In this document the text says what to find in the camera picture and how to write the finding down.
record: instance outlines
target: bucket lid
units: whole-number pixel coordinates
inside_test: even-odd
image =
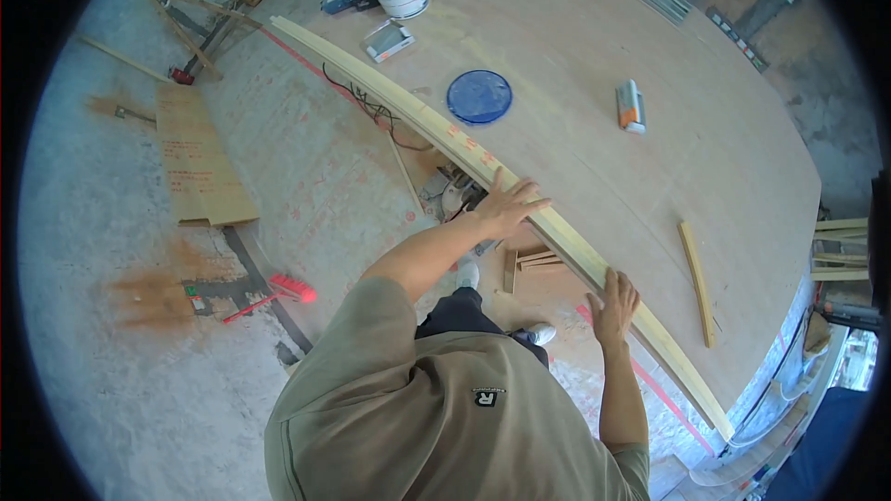
[[[513,101],[507,80],[489,70],[462,73],[448,86],[445,96],[448,110],[469,126],[498,120]]]

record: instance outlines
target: large plywood board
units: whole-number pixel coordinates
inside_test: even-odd
[[[507,115],[462,129],[534,177],[569,227],[629,274],[728,410],[786,316],[819,202],[814,164],[773,88],[696,10],[675,28],[639,0],[431,0],[404,21],[417,42],[374,65],[359,43],[384,19],[377,9],[320,14],[307,28],[399,87],[425,90],[418,99],[458,125],[444,101],[451,81],[501,73],[514,92]],[[616,124],[615,88],[628,78],[645,97],[644,136]],[[682,220],[697,229],[713,349]]]

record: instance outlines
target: cardboard box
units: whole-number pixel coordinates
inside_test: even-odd
[[[258,218],[217,138],[200,90],[160,83],[155,106],[161,162],[177,224],[222,227]]]

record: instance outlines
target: white sneaker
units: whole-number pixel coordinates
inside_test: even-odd
[[[474,262],[465,261],[463,259],[459,260],[458,274],[455,280],[457,281],[458,288],[467,286],[473,290],[477,290],[477,285],[479,284],[479,267],[477,267],[477,264]]]
[[[543,346],[557,336],[557,329],[550,323],[536,323],[526,330],[532,337],[532,343]]]

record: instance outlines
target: t-shirt logo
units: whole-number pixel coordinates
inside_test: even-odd
[[[477,406],[496,406],[497,399],[498,393],[496,392],[480,391],[477,393],[477,399],[474,402],[477,403]]]
[[[506,391],[501,387],[476,387],[471,390],[471,392],[476,395],[473,402],[475,402],[477,406],[492,407],[496,406],[498,393]]]

